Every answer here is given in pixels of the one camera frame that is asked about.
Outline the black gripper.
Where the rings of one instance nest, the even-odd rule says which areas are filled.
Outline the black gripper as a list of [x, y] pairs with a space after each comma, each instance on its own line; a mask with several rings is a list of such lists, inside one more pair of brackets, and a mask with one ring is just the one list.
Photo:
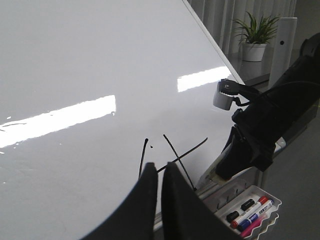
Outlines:
[[241, 171], [255, 167], [261, 172], [273, 163], [276, 141], [320, 97], [320, 35], [306, 39], [298, 59], [271, 89], [237, 109], [222, 159], [215, 173], [229, 180]]

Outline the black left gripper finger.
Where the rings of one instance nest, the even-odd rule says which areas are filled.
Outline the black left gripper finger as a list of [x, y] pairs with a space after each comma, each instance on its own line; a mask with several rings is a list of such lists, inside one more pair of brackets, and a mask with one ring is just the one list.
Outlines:
[[119, 207], [84, 240], [152, 240], [157, 206], [158, 173], [148, 162]]

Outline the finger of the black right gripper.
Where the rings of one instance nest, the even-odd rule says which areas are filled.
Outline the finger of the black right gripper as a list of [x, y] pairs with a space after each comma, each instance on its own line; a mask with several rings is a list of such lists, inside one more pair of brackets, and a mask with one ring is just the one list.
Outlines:
[[166, 240], [241, 239], [206, 207], [173, 162], [163, 175], [161, 215]]

